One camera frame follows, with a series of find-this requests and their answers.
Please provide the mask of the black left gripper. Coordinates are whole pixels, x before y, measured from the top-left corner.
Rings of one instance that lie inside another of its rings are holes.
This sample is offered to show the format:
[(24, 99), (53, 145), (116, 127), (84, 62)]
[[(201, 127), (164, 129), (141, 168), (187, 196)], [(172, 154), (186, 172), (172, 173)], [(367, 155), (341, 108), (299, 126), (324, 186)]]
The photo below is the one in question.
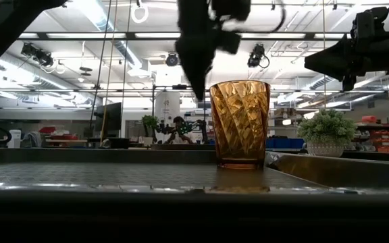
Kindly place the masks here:
[(215, 50), (235, 54), (241, 35), (224, 30), (228, 20), (243, 22), (251, 0), (177, 0), (180, 37), (175, 43), (180, 64), (198, 101), (205, 96), (205, 79)]

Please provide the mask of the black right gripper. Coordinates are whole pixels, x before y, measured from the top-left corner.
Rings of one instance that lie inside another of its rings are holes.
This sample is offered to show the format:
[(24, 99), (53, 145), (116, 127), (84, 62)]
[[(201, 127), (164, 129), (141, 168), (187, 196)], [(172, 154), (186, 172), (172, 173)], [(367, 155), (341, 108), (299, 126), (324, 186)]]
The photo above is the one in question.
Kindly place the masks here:
[(337, 79), (350, 91), (356, 76), (367, 72), (389, 74), (389, 31), (380, 24), (353, 23), (351, 39), (344, 34), (333, 46), (305, 58), (305, 68)]

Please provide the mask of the amber faceted plastic cup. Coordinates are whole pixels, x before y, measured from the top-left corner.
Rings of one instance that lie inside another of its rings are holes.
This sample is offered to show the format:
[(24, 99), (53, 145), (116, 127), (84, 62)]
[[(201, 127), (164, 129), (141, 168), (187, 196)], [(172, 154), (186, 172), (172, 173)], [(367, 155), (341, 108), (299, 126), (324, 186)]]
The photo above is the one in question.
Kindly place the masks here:
[(268, 132), (270, 85), (232, 80), (210, 90), (217, 166), (261, 169)]

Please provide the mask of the black ceiling spotlight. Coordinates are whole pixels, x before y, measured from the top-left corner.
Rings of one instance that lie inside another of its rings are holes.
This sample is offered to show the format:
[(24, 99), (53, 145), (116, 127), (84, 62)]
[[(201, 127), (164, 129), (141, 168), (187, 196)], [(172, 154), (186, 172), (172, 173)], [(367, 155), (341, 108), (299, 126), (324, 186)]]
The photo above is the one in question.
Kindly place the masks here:
[(165, 64), (169, 67), (174, 67), (179, 64), (178, 55), (176, 53), (169, 53), (165, 59)]
[(31, 43), (24, 43), (20, 52), (27, 59), (36, 61), (40, 66), (51, 67), (54, 64), (54, 60), (50, 52), (46, 52), (43, 49), (34, 47)]
[(262, 69), (268, 68), (270, 60), (265, 54), (265, 48), (263, 44), (256, 44), (253, 50), (250, 52), (249, 59), (247, 61), (249, 68), (261, 67)]

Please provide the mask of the white cylindrical tank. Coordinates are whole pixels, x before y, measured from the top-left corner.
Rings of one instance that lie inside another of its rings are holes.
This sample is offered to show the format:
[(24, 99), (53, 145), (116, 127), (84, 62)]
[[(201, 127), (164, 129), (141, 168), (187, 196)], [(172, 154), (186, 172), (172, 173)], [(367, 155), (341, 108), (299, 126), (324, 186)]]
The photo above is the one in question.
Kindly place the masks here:
[(155, 117), (159, 128), (175, 128), (174, 118), (180, 116), (180, 93), (161, 90), (155, 96)]

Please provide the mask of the person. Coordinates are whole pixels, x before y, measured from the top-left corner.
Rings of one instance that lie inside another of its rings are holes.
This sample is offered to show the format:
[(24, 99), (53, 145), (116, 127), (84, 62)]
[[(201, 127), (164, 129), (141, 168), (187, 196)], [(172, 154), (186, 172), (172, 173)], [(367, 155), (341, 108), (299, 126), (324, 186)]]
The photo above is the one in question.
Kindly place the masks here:
[(170, 137), (165, 141), (165, 144), (193, 144), (192, 134), (190, 132), (183, 133), (182, 125), (184, 119), (180, 116), (174, 118), (175, 129), (170, 134)]

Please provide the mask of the green plant in white pot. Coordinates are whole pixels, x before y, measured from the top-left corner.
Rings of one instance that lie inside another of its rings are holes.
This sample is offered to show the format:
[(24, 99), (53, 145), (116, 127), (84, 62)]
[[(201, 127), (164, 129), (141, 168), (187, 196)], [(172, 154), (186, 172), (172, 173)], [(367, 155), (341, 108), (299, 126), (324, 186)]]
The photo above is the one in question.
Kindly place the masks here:
[(297, 134), (306, 144), (309, 155), (340, 157), (354, 138), (356, 125), (341, 111), (321, 109), (311, 119), (303, 119)]

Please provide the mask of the small green background plant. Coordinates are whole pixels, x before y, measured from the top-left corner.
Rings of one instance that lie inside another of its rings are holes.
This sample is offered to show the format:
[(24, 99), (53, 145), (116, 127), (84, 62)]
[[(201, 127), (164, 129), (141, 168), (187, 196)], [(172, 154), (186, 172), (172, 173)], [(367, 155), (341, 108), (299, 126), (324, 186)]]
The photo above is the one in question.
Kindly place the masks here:
[(158, 118), (154, 115), (144, 115), (141, 119), (145, 136), (153, 139), (153, 143), (157, 142), (156, 133), (158, 132)]

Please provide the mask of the blue storage bins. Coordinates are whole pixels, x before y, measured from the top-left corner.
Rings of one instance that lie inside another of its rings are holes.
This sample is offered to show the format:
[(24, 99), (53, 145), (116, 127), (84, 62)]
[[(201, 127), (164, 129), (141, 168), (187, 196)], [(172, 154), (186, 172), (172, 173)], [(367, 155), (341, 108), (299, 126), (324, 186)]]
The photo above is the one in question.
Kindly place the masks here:
[(268, 138), (268, 149), (302, 149), (305, 141), (302, 138)]

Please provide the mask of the black computer monitor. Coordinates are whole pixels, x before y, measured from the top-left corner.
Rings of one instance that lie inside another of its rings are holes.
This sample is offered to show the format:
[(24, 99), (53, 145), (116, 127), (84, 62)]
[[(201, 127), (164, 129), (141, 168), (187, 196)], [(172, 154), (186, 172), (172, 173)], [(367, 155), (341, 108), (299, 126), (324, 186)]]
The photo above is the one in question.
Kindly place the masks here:
[(93, 113), (95, 131), (100, 132), (102, 128), (105, 132), (120, 130), (122, 122), (121, 108), (121, 103), (98, 106)]

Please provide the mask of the red trays on bench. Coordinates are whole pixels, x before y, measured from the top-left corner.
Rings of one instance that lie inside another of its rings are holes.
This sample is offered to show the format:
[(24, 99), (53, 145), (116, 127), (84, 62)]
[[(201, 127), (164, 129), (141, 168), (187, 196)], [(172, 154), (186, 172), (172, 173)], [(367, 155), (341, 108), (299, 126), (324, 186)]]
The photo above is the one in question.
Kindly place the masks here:
[(46, 139), (49, 140), (77, 140), (75, 134), (69, 133), (68, 130), (58, 130), (55, 126), (46, 126), (38, 131)]

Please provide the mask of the white plastic jug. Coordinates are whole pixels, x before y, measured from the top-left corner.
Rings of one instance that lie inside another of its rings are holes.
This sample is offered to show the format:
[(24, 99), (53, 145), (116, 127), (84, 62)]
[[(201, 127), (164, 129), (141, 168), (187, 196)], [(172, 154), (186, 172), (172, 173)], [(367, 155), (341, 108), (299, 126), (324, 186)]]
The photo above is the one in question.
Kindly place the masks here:
[(10, 130), (11, 139), (7, 143), (9, 149), (19, 149), (22, 141), (22, 131), (21, 130)]

